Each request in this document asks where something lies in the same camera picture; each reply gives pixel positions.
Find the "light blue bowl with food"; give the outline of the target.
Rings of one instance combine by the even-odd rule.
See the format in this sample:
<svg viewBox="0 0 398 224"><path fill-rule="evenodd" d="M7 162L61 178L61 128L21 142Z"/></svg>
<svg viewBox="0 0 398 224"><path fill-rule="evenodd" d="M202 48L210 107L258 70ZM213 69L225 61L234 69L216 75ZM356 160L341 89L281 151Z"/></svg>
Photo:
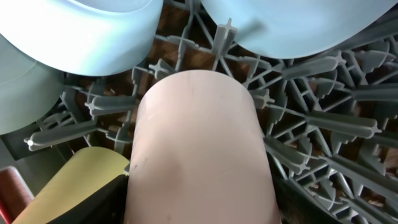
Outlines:
<svg viewBox="0 0 398 224"><path fill-rule="evenodd" d="M108 76L149 54L163 0L1 0L1 34L58 70Z"/></svg>

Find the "pink plastic cup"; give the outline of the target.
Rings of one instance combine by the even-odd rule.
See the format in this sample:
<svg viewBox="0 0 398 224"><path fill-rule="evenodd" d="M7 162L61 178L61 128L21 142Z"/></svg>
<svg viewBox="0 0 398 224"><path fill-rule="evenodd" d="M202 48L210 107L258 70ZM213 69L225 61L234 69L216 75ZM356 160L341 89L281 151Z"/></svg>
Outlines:
<svg viewBox="0 0 398 224"><path fill-rule="evenodd" d="M127 224L280 223L252 96L208 70L175 73L141 100Z"/></svg>

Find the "light blue plate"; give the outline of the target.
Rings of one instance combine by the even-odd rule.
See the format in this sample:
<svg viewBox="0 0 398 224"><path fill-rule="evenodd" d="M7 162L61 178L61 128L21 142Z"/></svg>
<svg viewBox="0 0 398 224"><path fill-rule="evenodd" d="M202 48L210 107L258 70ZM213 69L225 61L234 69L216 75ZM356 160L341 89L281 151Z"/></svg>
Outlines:
<svg viewBox="0 0 398 224"><path fill-rule="evenodd" d="M217 24L231 21L242 48L269 58L317 54L354 36L397 0L202 0Z"/></svg>

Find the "yellow plastic cup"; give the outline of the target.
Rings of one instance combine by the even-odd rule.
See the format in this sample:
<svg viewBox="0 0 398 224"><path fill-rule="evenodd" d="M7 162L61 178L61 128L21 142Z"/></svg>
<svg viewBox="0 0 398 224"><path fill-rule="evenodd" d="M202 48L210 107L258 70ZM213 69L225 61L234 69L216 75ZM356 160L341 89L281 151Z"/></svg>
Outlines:
<svg viewBox="0 0 398 224"><path fill-rule="evenodd" d="M77 151L52 177L14 223L48 223L124 174L129 161L103 147Z"/></svg>

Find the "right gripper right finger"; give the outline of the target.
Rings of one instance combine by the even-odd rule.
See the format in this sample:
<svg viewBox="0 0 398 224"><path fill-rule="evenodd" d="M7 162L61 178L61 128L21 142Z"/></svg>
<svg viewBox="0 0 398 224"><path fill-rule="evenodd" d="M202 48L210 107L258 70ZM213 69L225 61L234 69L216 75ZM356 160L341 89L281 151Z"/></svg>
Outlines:
<svg viewBox="0 0 398 224"><path fill-rule="evenodd" d="M341 224L298 193L290 182L279 177L272 180L282 224Z"/></svg>

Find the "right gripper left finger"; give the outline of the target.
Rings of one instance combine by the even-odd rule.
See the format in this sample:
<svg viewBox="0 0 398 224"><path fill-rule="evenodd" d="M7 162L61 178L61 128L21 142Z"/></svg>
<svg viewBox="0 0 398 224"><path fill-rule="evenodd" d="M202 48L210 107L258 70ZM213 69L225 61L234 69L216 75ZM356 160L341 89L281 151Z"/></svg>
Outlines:
<svg viewBox="0 0 398 224"><path fill-rule="evenodd" d="M119 175L49 224L122 224L128 176Z"/></svg>

